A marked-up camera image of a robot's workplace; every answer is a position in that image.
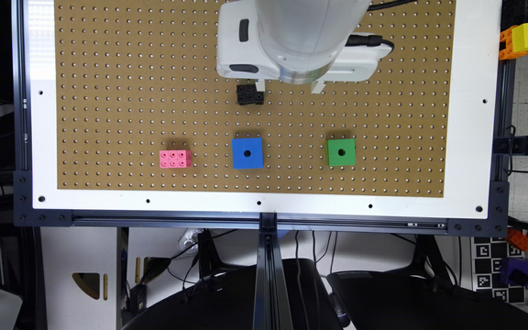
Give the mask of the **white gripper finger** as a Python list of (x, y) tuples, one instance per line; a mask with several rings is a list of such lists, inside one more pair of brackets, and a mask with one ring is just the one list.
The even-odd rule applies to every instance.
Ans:
[(324, 81), (315, 81), (311, 83), (311, 93), (312, 94), (321, 94), (325, 88)]
[(266, 81), (263, 79), (256, 79), (255, 80), (256, 90), (258, 92), (265, 92), (266, 91)]

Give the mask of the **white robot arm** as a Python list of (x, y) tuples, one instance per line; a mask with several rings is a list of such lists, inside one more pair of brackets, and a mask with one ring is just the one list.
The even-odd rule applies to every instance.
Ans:
[(311, 83), (345, 47), (370, 0), (257, 0), (261, 48), (284, 83)]

